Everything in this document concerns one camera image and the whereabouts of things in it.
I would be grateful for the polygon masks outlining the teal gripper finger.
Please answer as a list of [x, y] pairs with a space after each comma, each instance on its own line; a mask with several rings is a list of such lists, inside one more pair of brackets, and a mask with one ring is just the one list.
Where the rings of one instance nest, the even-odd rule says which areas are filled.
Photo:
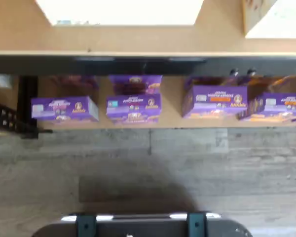
[[206, 236], [206, 215], [204, 213], [190, 213], [187, 216], [188, 237]]
[[97, 229], [96, 216], [78, 215], [75, 221], [77, 237], [95, 237]]

